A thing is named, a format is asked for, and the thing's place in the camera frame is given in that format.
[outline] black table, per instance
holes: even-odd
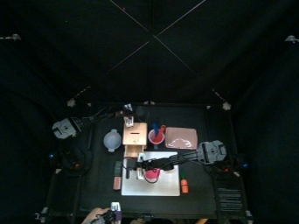
[[[143,106],[142,122],[165,124],[167,127],[193,128],[198,131],[200,143],[221,140],[230,151],[236,151],[234,133],[230,124],[230,113],[221,107],[208,106]],[[82,190],[79,208],[90,211],[94,207],[109,207],[113,201],[121,202],[125,215],[151,214],[154,217],[200,218],[216,217],[217,204],[212,175],[204,165],[181,164],[189,177],[190,193],[174,196],[122,196],[113,189],[115,161],[123,160],[125,146],[114,153],[109,152],[105,135],[117,129],[123,134],[123,118],[111,119],[97,124],[93,134],[91,149],[94,151],[93,168],[87,174]],[[147,150],[154,151],[151,143]],[[167,149],[165,144],[159,151],[189,150]]]
[[[153,128],[153,123],[165,124],[167,127],[197,129],[200,143],[221,140],[226,145],[229,154],[234,155],[238,153],[230,112],[222,108],[222,105],[142,105],[135,106],[135,108],[141,115],[141,121],[138,119],[135,121],[147,123],[147,131]],[[115,191],[113,185],[115,162],[123,160],[125,146],[122,145],[111,153],[105,146],[103,139],[113,129],[117,129],[123,136],[123,128],[125,119],[118,117],[105,122],[98,122],[90,132],[91,136],[83,135],[83,139],[86,141],[90,140],[89,147],[93,153],[93,164],[87,174],[79,177],[78,184],[73,185],[73,188],[77,189],[74,196],[75,205],[73,206],[73,211],[65,211],[65,214],[70,215],[73,220],[77,215],[85,216],[95,207],[110,207],[111,202],[121,202],[125,217],[212,218],[220,219],[221,222],[229,217],[237,219],[246,217],[248,203],[242,178],[237,178],[234,174],[230,174],[226,178],[213,176],[208,173],[208,169],[202,164],[186,163],[179,165],[179,169],[185,170],[189,179],[190,193],[178,197],[122,196],[122,192]],[[154,150],[154,146],[147,143],[147,151]],[[165,147],[165,144],[159,146],[159,151],[190,152],[190,150],[169,149]],[[69,181],[74,181],[74,178],[66,180],[65,177],[61,177],[61,179],[65,179],[66,186]],[[241,207],[238,207],[238,210],[234,210],[236,208],[229,210],[228,207],[232,207],[232,205],[228,202],[222,203],[221,195],[224,195],[224,191],[225,194],[234,191],[233,197],[237,197],[240,194]],[[53,209],[53,214],[59,214],[59,210],[59,206],[57,206]]]

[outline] person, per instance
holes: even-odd
[[[101,216],[102,214],[105,214],[111,208],[101,208],[97,207],[93,209],[93,211],[89,213],[89,216],[86,217],[85,221],[82,222],[82,224],[105,224],[106,221],[103,219],[103,217]]]

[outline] wooden block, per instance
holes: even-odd
[[[134,127],[127,127],[125,125],[125,145],[146,145],[147,143],[147,123],[135,122]]]
[[[143,145],[126,145],[126,157],[138,158],[138,154],[145,152]]]

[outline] table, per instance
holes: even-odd
[[[155,105],[139,106],[143,111],[142,122],[167,127],[193,128],[198,131],[200,143],[221,140],[232,153],[238,151],[230,112],[222,106],[208,105]],[[113,201],[121,202],[123,215],[137,217],[150,215],[157,218],[214,218],[217,217],[217,200],[214,181],[205,167],[196,163],[181,164],[190,183],[190,193],[173,196],[122,196],[113,189],[115,161],[125,156],[122,146],[114,153],[109,152],[103,139],[105,135],[117,129],[123,136],[123,118],[99,122],[94,127],[91,150],[94,161],[81,192],[79,210],[90,211],[94,207],[109,207]],[[154,151],[147,144],[147,151]],[[159,151],[174,151],[165,146]]]

